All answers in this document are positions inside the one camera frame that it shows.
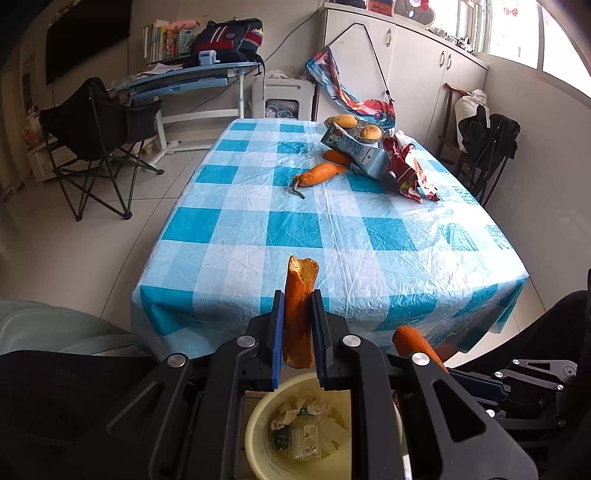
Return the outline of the white storage cabinet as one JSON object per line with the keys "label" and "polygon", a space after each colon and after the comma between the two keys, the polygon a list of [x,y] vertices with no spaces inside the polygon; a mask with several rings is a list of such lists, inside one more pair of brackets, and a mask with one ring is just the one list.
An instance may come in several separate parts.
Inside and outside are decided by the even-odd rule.
{"label": "white storage cabinet", "polygon": [[359,98],[383,99],[374,54],[394,99],[396,127],[435,153],[448,112],[447,85],[482,89],[487,68],[473,55],[415,27],[349,6],[325,4],[321,45],[329,45],[342,83]]}

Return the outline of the glass fruit bowl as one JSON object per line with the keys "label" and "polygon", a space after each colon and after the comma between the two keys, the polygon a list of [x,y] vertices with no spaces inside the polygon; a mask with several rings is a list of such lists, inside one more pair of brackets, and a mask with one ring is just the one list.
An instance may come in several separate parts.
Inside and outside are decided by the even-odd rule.
{"label": "glass fruit bowl", "polygon": [[325,119],[325,127],[336,125],[345,130],[349,136],[362,143],[374,143],[381,140],[384,136],[384,130],[365,120],[360,120],[351,114],[342,114]]}

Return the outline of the black wall television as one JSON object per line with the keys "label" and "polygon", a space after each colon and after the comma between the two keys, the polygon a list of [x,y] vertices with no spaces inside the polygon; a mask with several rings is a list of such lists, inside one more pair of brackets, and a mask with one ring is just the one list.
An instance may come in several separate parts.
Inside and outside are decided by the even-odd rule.
{"label": "black wall television", "polygon": [[130,35],[131,0],[74,1],[46,32],[45,80],[50,85]]}

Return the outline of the white plastic bag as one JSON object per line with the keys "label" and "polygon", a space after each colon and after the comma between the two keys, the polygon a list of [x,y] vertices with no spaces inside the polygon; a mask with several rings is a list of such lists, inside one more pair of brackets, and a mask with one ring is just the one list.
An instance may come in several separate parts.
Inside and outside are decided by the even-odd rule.
{"label": "white plastic bag", "polygon": [[277,431],[290,426],[298,416],[311,415],[314,417],[328,416],[332,412],[332,405],[322,398],[297,398],[293,402],[280,405],[276,416],[270,420],[270,430]]}

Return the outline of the white stuffed sack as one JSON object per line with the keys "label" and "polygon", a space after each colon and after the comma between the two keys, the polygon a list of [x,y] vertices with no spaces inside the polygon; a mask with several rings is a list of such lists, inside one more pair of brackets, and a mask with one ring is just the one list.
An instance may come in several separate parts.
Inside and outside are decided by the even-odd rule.
{"label": "white stuffed sack", "polygon": [[455,118],[457,123],[457,138],[458,144],[463,146],[463,135],[460,131],[460,122],[464,119],[473,117],[477,114],[478,107],[482,106],[485,109],[487,125],[490,125],[490,109],[488,107],[488,94],[481,90],[476,89],[469,92],[467,95],[459,98],[455,104]]}

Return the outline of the clear plastic bottle white cap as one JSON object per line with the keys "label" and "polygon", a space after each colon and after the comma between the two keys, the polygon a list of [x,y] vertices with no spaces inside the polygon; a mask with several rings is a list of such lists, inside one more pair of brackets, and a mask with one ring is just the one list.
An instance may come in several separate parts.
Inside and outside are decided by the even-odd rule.
{"label": "clear plastic bottle white cap", "polygon": [[273,446],[294,462],[317,462],[349,442],[349,431],[332,417],[301,415],[290,426],[273,431]]}

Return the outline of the pale green sofa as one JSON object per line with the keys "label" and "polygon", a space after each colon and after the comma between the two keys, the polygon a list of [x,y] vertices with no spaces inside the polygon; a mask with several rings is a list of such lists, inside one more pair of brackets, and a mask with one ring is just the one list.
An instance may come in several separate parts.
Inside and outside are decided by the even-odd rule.
{"label": "pale green sofa", "polygon": [[15,351],[137,357],[131,333],[93,315],[44,303],[1,302],[0,348]]}

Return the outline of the white plastic stool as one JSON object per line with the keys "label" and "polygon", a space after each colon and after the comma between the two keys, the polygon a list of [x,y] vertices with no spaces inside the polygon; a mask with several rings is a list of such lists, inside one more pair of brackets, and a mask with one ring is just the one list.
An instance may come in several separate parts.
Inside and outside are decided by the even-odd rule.
{"label": "white plastic stool", "polygon": [[259,76],[252,82],[253,118],[310,121],[315,87],[307,80]]}

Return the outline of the dark blue red backpack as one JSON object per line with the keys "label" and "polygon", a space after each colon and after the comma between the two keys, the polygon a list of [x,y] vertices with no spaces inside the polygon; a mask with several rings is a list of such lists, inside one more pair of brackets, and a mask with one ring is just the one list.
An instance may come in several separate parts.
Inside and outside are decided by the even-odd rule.
{"label": "dark blue red backpack", "polygon": [[263,22],[259,18],[209,21],[191,46],[191,61],[198,63],[201,52],[214,51],[221,63],[262,63],[259,47],[263,44]]}

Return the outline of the row of books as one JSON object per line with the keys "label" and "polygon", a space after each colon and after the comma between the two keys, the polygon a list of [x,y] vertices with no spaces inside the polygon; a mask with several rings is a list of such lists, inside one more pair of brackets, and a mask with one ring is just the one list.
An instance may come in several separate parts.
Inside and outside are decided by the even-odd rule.
{"label": "row of books", "polygon": [[190,55],[197,20],[156,20],[142,29],[142,57],[146,65],[174,62]]}

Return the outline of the yellow mango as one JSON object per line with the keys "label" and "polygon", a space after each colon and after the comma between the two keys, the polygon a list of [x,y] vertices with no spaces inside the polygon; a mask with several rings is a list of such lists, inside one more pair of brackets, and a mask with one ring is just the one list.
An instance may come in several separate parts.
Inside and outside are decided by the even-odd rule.
{"label": "yellow mango", "polygon": [[342,129],[352,129],[356,128],[358,125],[358,119],[356,119],[356,117],[351,114],[332,116],[331,122],[332,124],[338,125]]}
{"label": "yellow mango", "polygon": [[363,139],[363,141],[370,141],[370,142],[375,142],[380,140],[383,137],[383,130],[377,126],[377,125],[373,125],[373,124],[368,124],[365,127],[363,127],[363,129],[360,131],[360,137]]}

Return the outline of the red orange snack bag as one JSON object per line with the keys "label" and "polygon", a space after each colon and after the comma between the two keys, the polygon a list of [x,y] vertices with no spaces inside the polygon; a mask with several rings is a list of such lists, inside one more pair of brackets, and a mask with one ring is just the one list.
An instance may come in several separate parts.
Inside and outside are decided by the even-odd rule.
{"label": "red orange snack bag", "polygon": [[416,156],[417,145],[402,131],[388,132],[382,139],[388,157],[387,171],[394,176],[401,195],[421,203],[440,200],[438,190],[428,179]]}

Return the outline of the orange carrot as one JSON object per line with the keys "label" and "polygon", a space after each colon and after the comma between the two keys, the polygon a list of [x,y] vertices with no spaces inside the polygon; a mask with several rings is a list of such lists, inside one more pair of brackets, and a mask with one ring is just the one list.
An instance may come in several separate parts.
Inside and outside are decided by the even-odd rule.
{"label": "orange carrot", "polygon": [[397,357],[409,360],[415,366],[435,365],[444,373],[448,372],[435,349],[418,329],[409,325],[400,326],[394,331],[392,341]]}
{"label": "orange carrot", "polygon": [[291,179],[290,183],[290,191],[296,194],[301,199],[304,199],[305,196],[301,193],[298,188],[300,187],[312,187],[325,181],[331,180],[335,176],[345,173],[346,167],[342,165],[338,165],[331,162],[324,162],[322,164],[318,164],[314,168],[311,168],[304,173],[300,173],[294,175],[293,179]]}

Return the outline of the blue checkered tablecloth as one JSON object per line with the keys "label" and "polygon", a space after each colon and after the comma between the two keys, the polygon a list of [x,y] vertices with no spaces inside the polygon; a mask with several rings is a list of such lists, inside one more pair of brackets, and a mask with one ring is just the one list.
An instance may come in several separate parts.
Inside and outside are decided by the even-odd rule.
{"label": "blue checkered tablecloth", "polygon": [[379,348],[419,329],[447,356],[500,332],[528,273],[478,201],[425,148],[414,154],[437,201],[346,172],[290,191],[322,162],[325,126],[232,122],[195,169],[131,296],[138,343],[164,357],[206,355],[270,312],[290,257],[320,267],[325,309]]}

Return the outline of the black folded chair right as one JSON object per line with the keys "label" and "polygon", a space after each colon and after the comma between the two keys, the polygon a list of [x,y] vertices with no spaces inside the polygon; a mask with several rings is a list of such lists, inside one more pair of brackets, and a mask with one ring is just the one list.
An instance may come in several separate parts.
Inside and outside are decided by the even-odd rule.
{"label": "black folded chair right", "polygon": [[502,114],[488,116],[483,105],[459,122],[465,159],[457,178],[482,206],[492,196],[507,162],[515,158],[521,125]]}

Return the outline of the black folding camp chair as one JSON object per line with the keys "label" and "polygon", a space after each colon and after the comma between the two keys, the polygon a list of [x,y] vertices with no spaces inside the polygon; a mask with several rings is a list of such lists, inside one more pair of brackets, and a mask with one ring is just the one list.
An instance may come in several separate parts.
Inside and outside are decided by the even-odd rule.
{"label": "black folding camp chair", "polygon": [[39,113],[52,172],[76,221],[89,200],[123,220],[132,218],[138,170],[164,173],[133,151],[156,135],[160,110],[159,100],[121,104],[92,77],[63,103]]}

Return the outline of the blue study desk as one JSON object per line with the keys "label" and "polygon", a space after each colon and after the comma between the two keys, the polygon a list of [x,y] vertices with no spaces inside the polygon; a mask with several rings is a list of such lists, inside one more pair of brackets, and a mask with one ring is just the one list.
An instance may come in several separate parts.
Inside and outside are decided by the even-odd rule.
{"label": "blue study desk", "polygon": [[213,65],[180,68],[156,74],[145,73],[141,78],[109,89],[112,96],[126,97],[130,101],[140,103],[148,100],[159,100],[166,96],[180,96],[200,90],[215,88],[228,89],[234,83],[238,84],[238,103],[233,108],[215,109],[198,112],[163,116],[156,115],[156,141],[159,152],[149,163],[155,166],[164,156],[180,152],[207,151],[213,141],[168,141],[166,139],[166,125],[187,123],[198,120],[216,118],[245,118],[245,76],[256,70],[264,72],[264,65],[260,62],[215,63]]}

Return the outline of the yellow plastic trash bin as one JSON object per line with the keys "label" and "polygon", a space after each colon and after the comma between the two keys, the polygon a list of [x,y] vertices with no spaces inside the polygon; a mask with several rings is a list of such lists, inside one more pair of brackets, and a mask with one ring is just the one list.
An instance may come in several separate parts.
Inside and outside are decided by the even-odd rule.
{"label": "yellow plastic trash bin", "polygon": [[351,479],[351,393],[314,373],[281,383],[250,414],[245,456],[257,479]]}

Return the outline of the colourful hanging fabric banner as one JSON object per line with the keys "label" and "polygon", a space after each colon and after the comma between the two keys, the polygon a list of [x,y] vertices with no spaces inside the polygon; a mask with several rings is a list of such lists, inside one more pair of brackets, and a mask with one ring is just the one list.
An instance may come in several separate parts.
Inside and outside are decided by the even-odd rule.
{"label": "colourful hanging fabric banner", "polygon": [[383,129],[393,129],[396,126],[396,110],[394,110],[394,99],[384,77],[384,72],[376,52],[374,61],[378,67],[380,78],[384,86],[383,99],[359,98],[353,91],[349,90],[342,83],[339,66],[335,61],[332,48],[322,48],[314,57],[308,59],[304,64],[305,70],[328,93],[335,102],[346,113],[352,114],[363,121],[373,123]]}

